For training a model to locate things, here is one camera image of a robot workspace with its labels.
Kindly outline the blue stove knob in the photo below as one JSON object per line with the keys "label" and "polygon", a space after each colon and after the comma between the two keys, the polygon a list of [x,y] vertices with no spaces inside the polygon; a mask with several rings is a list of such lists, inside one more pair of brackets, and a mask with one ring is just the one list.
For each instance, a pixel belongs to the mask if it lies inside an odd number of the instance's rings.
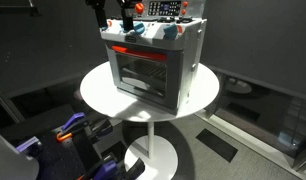
{"label": "blue stove knob", "polygon": [[178,34],[177,26],[175,24],[166,25],[164,28],[164,38],[174,40]]}
{"label": "blue stove knob", "polygon": [[145,31],[145,26],[143,22],[136,22],[134,24],[134,33],[136,35],[141,35]]}

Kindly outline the round white pedestal table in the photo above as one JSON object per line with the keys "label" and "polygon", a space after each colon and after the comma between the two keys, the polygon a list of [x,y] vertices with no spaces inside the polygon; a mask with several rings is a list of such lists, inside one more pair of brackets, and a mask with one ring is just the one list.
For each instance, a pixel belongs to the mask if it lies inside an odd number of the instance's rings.
{"label": "round white pedestal table", "polygon": [[148,134],[133,141],[124,156],[126,170],[138,159],[144,162],[145,170],[138,180],[171,180],[178,169],[178,155],[174,146],[165,138],[154,134],[154,124],[179,119],[202,110],[212,103],[219,89],[216,75],[203,64],[199,64],[189,101],[179,108],[176,115],[172,115],[119,92],[113,83],[109,62],[92,69],[80,84],[83,100],[95,111],[120,120],[148,124]]}

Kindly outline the blue stove knob right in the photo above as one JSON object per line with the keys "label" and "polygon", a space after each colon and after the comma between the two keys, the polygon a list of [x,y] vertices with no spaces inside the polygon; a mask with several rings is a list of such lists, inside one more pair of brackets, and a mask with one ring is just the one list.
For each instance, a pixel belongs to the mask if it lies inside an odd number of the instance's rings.
{"label": "blue stove knob right", "polygon": [[164,28],[164,38],[174,40],[178,34],[177,26],[175,24],[166,25]]}

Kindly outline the black perforated mounting board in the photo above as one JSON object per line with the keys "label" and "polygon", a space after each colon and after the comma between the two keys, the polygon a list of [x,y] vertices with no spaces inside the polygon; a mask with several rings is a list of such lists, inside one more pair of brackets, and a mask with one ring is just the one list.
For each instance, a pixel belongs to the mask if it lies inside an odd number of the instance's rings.
{"label": "black perforated mounting board", "polygon": [[73,128],[44,133],[19,144],[16,149],[37,159],[36,180],[77,180],[100,161],[86,123]]}

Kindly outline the purple black clamp lower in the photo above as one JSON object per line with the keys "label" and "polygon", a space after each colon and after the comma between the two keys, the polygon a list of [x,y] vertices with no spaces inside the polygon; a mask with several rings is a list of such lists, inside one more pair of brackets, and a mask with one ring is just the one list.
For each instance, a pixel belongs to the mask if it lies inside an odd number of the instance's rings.
{"label": "purple black clamp lower", "polygon": [[125,169],[123,162],[101,160],[76,180],[136,180],[145,171],[144,162],[138,158],[133,166]]}

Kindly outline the orange timer knob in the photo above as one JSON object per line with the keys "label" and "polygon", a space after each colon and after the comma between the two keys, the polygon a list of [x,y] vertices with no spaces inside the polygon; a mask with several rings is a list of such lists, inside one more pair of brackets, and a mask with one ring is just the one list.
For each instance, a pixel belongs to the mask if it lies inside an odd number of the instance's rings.
{"label": "orange timer knob", "polygon": [[135,5],[135,12],[137,14],[142,14],[144,12],[144,5],[142,3],[137,3]]}

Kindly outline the blue stove knob middle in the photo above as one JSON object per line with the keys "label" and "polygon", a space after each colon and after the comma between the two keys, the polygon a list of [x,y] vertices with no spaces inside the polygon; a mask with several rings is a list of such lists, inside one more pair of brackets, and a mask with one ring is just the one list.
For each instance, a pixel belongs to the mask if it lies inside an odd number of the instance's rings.
{"label": "blue stove knob middle", "polygon": [[136,35],[141,35],[145,31],[145,26],[143,22],[136,22],[134,24],[134,33]]}

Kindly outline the grey toy stove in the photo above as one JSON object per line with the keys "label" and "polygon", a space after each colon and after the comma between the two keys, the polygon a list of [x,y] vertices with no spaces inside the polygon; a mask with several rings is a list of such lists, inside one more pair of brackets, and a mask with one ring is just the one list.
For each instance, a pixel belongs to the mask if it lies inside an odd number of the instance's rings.
{"label": "grey toy stove", "polygon": [[[97,21],[105,41],[113,82],[118,90],[150,103],[171,114],[188,102],[204,40],[207,20],[203,17],[206,0],[117,0],[119,16],[105,16],[104,5],[97,5]],[[137,14],[135,5],[144,12]],[[134,24],[143,22],[145,31],[134,33]],[[164,38],[163,28],[175,24],[174,40]],[[122,46],[136,51],[165,54],[155,61],[123,55],[111,49]]]}

